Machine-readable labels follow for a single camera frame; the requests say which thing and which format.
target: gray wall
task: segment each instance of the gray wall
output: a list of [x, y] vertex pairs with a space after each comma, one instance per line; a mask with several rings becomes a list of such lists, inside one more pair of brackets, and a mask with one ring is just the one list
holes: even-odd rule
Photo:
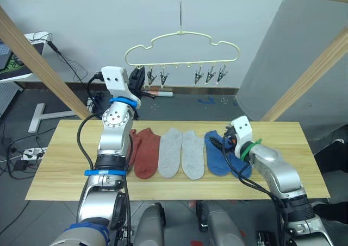
[[[283, 0], [237, 95], [247, 115], [267, 113], [348, 25], [347, 11], [346, 3]], [[347, 123], [347, 74], [343, 58], [278, 121], [300, 121], [307, 138]]]
[[[183, 30], [209, 34], [213, 41], [236, 43], [240, 59], [228, 65], [229, 73], [216, 85], [239, 88], [282, 0], [182, 0]], [[78, 61], [90, 76], [103, 66], [122, 66], [129, 48], [161, 34], [179, 30], [179, 0], [0, 0], [1, 6], [24, 33], [48, 31], [69, 59]], [[171, 37], [153, 49], [130, 53], [131, 63], [232, 59], [234, 49], [213, 47], [206, 38]], [[54, 55], [50, 65], [65, 81], [72, 73]], [[193, 86], [198, 66], [168, 67], [166, 85]], [[208, 66], [202, 69], [207, 75]], [[160, 77], [154, 82], [160, 85]], [[205, 86], [201, 79], [198, 86]]]

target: wooden table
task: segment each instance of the wooden table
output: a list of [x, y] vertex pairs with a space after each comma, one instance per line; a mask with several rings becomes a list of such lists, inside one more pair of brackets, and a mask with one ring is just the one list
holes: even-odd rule
[[[78, 120], [60, 121], [29, 189], [27, 200], [79, 200], [86, 181], [83, 173], [89, 169], [76, 142], [80, 123]], [[297, 169], [309, 198], [330, 197], [297, 122], [251, 124], [255, 140], [262, 138], [262, 144], [279, 149], [285, 160]], [[204, 137], [206, 132], [214, 129], [222, 135], [226, 125], [227, 122], [135, 121], [133, 128], [139, 131], [150, 127], [155, 134], [162, 135], [174, 127], [182, 132], [195, 130], [197, 136]], [[101, 132], [102, 123], [97, 120], [87, 122], [82, 130], [82, 144], [92, 159], [96, 158]], [[267, 187], [263, 177], [255, 170], [251, 179]], [[265, 194], [241, 184], [231, 174], [222, 177], [212, 174], [207, 164], [200, 180], [188, 179], [180, 167], [178, 173], [170, 179], [156, 172], [153, 177], [143, 180], [137, 178], [131, 170], [127, 181], [131, 200], [268, 199]]]

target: hanging clip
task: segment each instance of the hanging clip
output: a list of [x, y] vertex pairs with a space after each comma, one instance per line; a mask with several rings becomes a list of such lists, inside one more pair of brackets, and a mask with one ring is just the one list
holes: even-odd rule
[[164, 74], [164, 67], [163, 67], [163, 73], [161, 71], [159, 74], [161, 76], [161, 88], [163, 88], [163, 85], [164, 85], [165, 81], [167, 80], [168, 73], [167, 73], [167, 75]]
[[153, 81], [156, 79], [156, 76], [153, 76], [152, 74], [152, 68], [150, 68], [150, 71], [147, 72], [147, 80], [148, 80], [148, 85], [151, 86], [151, 84], [153, 83]]
[[213, 68], [214, 68], [214, 66], [212, 66], [210, 71], [208, 71], [205, 84], [207, 84], [212, 79], [212, 77], [216, 74], [216, 72], [213, 73]]
[[203, 77], [204, 73], [201, 74], [201, 69], [202, 69], [202, 65], [200, 65], [200, 69], [198, 71], [196, 71], [195, 74], [195, 85], [197, 84], [197, 82]]
[[217, 77], [217, 81], [216, 81], [217, 84], [228, 73], [228, 71], [225, 72], [225, 69], [226, 69], [226, 64], [223, 66], [222, 70], [219, 70], [219, 76]]

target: gray sock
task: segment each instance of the gray sock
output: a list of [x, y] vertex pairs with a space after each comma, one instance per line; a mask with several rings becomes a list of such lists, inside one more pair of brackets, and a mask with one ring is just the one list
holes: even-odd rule
[[180, 167], [180, 153], [183, 134], [176, 128], [170, 128], [161, 136], [159, 142], [158, 172], [166, 178], [173, 177]]
[[196, 136], [193, 130], [183, 135], [183, 170], [188, 178], [197, 180], [204, 174], [204, 139]]

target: blue band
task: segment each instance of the blue band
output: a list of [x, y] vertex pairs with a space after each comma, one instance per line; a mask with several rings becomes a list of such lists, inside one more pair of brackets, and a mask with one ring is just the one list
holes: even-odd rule
[[133, 109], [136, 109], [136, 106], [138, 105], [138, 102], [128, 98], [122, 98], [122, 97], [112, 98], [109, 102], [112, 103], [116, 101], [126, 103], [127, 105], [130, 105]]
[[69, 231], [69, 230], [76, 229], [76, 228], [95, 229], [103, 235], [103, 237], [105, 239], [105, 245], [108, 245], [108, 243], [110, 241], [108, 228], [106, 228], [104, 225], [93, 224], [93, 223], [75, 223], [75, 224], [71, 224], [70, 227], [67, 228], [65, 231]]
[[120, 170], [86, 170], [85, 176], [96, 175], [96, 174], [115, 174], [115, 175], [126, 175], [126, 171]]

